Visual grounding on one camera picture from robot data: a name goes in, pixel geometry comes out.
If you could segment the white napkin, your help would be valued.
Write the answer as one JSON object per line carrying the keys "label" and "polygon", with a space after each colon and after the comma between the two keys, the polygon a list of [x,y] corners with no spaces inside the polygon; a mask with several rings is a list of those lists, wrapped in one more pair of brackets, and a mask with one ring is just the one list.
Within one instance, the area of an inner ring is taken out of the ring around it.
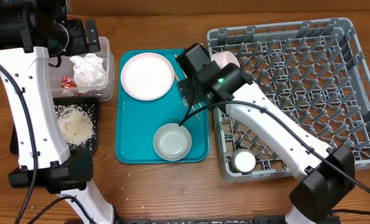
{"label": "white napkin", "polygon": [[103,58],[96,54],[86,54],[84,57],[72,56],[73,80],[79,88],[79,93],[91,90],[101,90],[107,84],[107,73],[103,68]]}

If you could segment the red snack wrapper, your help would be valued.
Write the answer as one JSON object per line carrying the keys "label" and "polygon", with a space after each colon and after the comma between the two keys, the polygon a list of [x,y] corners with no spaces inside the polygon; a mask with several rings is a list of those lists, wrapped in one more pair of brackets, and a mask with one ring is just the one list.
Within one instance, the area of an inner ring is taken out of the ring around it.
{"label": "red snack wrapper", "polygon": [[61,87],[62,88],[75,88],[76,87],[76,83],[74,82],[74,79],[73,78],[70,78],[70,77],[67,77],[67,76],[63,76],[62,77]]}

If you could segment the white plate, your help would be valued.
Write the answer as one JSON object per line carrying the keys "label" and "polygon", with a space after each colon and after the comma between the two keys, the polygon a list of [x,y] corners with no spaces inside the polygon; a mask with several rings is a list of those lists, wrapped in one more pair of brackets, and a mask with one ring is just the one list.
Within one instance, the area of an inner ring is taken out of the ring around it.
{"label": "white plate", "polygon": [[121,70],[121,85],[131,97],[152,101],[163,97],[172,87],[174,69],[161,54],[146,52],[131,57]]}

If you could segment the pink bowl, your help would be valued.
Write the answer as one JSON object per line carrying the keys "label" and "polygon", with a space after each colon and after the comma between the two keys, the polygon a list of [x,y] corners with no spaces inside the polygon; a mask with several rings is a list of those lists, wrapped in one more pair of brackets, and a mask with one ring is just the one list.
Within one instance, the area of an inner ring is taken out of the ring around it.
{"label": "pink bowl", "polygon": [[218,64],[219,68],[224,68],[229,63],[233,63],[237,67],[240,67],[236,56],[229,51],[215,53],[211,56],[211,60],[215,61]]}

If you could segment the grey bowl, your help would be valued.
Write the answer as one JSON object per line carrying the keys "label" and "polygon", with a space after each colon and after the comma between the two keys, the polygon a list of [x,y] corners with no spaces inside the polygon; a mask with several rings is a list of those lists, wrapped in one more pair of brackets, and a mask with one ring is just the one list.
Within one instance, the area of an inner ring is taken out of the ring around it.
{"label": "grey bowl", "polygon": [[177,123],[165,124],[154,134],[153,147],[160,158],[179,161],[190,152],[192,137],[188,129]]}

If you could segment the white cup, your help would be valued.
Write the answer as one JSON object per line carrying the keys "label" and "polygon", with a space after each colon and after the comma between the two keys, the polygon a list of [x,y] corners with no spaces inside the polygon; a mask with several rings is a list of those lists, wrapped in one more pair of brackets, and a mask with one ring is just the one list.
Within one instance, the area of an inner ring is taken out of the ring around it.
{"label": "white cup", "polygon": [[256,166],[256,158],[248,149],[238,149],[231,156],[231,165],[241,173],[251,172]]}

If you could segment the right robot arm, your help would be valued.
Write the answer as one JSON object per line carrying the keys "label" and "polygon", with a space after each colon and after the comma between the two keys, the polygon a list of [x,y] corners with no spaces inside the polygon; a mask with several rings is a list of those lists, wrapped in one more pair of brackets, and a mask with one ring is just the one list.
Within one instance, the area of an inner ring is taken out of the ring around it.
{"label": "right robot arm", "polygon": [[289,195],[292,208],[285,223],[324,222],[339,213],[336,205],[355,186],[370,194],[370,188],[355,179],[354,157],[346,146],[333,148],[306,132],[266,97],[237,62],[220,66],[198,43],[176,61],[187,76],[182,96],[189,105],[206,103],[187,113],[183,122],[218,107],[261,138],[299,181]]}

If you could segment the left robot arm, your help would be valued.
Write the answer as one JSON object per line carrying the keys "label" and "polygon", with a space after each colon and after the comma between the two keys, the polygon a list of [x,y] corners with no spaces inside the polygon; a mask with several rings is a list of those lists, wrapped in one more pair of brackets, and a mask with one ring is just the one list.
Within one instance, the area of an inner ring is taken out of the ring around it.
{"label": "left robot arm", "polygon": [[0,1],[0,77],[19,150],[9,183],[46,189],[85,223],[119,223],[93,181],[91,151],[68,147],[55,113],[50,58],[100,50],[95,22],[69,19],[67,12],[67,0]]}

